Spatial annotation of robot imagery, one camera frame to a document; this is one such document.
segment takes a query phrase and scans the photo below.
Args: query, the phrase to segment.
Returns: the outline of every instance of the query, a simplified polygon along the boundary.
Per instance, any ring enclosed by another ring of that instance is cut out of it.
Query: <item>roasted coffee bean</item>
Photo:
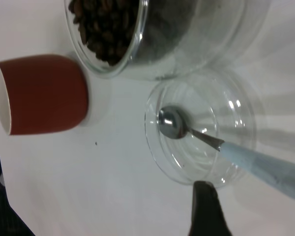
[[[116,55],[119,58],[122,58],[124,56],[124,54],[127,52],[127,50],[128,50],[128,47],[120,47],[120,48],[117,48],[116,49]]]
[[[74,3],[74,14],[76,17],[81,18],[83,16],[83,8],[81,0],[76,0]]]
[[[112,12],[110,14],[110,19],[112,19],[113,21],[118,21],[120,20],[121,16],[120,16],[120,12]]]
[[[131,40],[132,39],[132,36],[133,36],[133,32],[134,32],[134,25],[131,26],[129,29],[127,29],[126,31],[126,34],[125,34],[125,37],[127,40]]]
[[[87,25],[87,30],[88,30],[89,32],[91,32],[91,33],[95,33],[95,29],[94,29],[94,27],[93,27],[92,24],[88,24],[88,25]]]
[[[102,29],[100,28],[99,23],[97,21],[94,21],[93,28],[94,28],[96,33],[101,33],[102,32]]]
[[[78,17],[74,17],[73,19],[73,23],[76,25],[80,22],[81,18],[78,18]]]
[[[100,41],[93,42],[91,44],[88,44],[88,48],[96,53],[96,57],[101,59],[105,53],[105,47],[104,44]]]
[[[117,65],[117,64],[118,64],[119,59],[117,59],[117,58],[112,58],[112,59],[108,59],[107,62],[108,62],[108,64],[109,64],[110,66],[114,66],[114,65]]]
[[[114,21],[113,22],[113,32],[118,33],[121,31],[121,22],[120,21]]]
[[[87,30],[85,29],[85,26],[82,24],[80,24],[80,36],[82,43],[85,45],[88,41]]]
[[[132,14],[134,16],[134,20],[137,19],[139,8],[137,6],[132,7]]]
[[[130,5],[130,0],[116,0],[116,3],[120,10],[124,10]]]
[[[72,0],[68,6],[68,9],[71,13],[74,13],[74,3],[75,3],[75,0]]]
[[[83,7],[86,11],[93,11],[95,9],[96,1],[83,0]]]
[[[92,45],[100,40],[101,40],[100,35],[94,33],[88,38],[88,46]]]
[[[109,58],[113,58],[114,55],[115,55],[115,48],[113,46],[109,46],[107,50],[107,56]]]
[[[110,21],[102,21],[101,22],[101,28],[103,29],[103,30],[107,30],[107,29],[109,29],[109,28],[111,28],[111,22]]]
[[[100,7],[98,10],[97,10],[97,16],[99,18],[103,18],[107,15],[107,12],[102,8]]]
[[[122,16],[122,27],[124,30],[126,30],[129,27],[129,21],[129,12],[125,11]]]
[[[114,42],[114,35],[109,31],[103,32],[102,37],[108,43],[113,43]]]
[[[117,43],[117,48],[121,48],[123,46],[123,41],[119,40]]]
[[[114,7],[114,0],[101,0],[101,3],[105,11],[111,11]]]

